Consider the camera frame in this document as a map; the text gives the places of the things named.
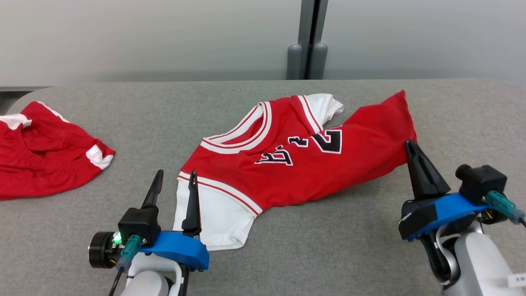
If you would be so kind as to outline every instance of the white wall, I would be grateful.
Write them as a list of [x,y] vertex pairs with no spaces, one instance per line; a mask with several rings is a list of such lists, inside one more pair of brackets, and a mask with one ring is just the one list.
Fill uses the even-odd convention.
[[324,79],[526,82],[526,2],[329,0]]
[[1,0],[0,87],[284,79],[301,0]]

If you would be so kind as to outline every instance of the green light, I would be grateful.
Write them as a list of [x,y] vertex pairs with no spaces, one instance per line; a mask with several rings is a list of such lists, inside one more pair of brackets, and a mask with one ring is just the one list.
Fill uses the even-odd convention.
[[117,231],[113,234],[113,243],[114,244],[122,244],[123,243],[123,238],[120,237],[120,232]]

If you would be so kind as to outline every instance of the gray fabric surface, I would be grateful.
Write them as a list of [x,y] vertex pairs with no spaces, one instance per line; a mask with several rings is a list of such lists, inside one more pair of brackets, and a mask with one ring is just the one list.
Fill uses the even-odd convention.
[[[170,229],[179,168],[204,136],[232,128],[259,101],[331,93],[345,111],[404,89],[419,142],[451,187],[462,163],[508,176],[506,193],[526,209],[526,93],[478,80],[116,83],[54,87],[19,100],[43,101],[117,154],[82,188],[0,202],[0,295],[106,295],[116,270],[89,266],[96,231],[115,231],[165,170],[159,222]],[[258,217],[246,245],[212,252],[189,295],[438,295],[423,246],[400,239],[402,203],[412,198],[406,166],[369,183]],[[524,272],[524,228],[485,228],[514,272]]]

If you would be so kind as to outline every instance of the robotic arm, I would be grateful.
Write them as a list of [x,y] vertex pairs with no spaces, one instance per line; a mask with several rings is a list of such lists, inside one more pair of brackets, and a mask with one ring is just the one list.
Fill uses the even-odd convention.
[[[190,175],[190,196],[182,232],[161,231],[157,222],[156,202],[163,175],[162,170],[157,172],[140,209],[126,211],[119,221],[118,232],[97,232],[89,244],[88,258],[93,268],[117,267],[110,296],[123,272],[128,276],[121,296],[186,296],[190,272],[208,270],[210,257],[199,240],[197,175],[195,171]],[[176,281],[159,272],[175,272]]]
[[406,154],[414,200],[403,204],[398,230],[403,240],[423,244],[442,295],[524,296],[508,284],[513,273],[482,230],[508,219],[526,227],[524,212],[503,193],[507,177],[489,165],[462,165],[459,193],[448,194],[450,187],[416,142],[406,141]]

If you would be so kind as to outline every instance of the red jersey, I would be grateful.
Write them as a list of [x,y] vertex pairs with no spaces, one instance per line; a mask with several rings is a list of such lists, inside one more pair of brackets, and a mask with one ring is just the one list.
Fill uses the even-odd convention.
[[0,200],[77,188],[108,167],[115,151],[42,102],[0,116]]
[[188,177],[198,175],[201,240],[209,250],[244,245],[262,211],[317,200],[406,162],[416,139],[402,91],[322,130],[342,105],[332,95],[259,103],[226,134],[204,138],[179,174],[174,228],[186,216]]

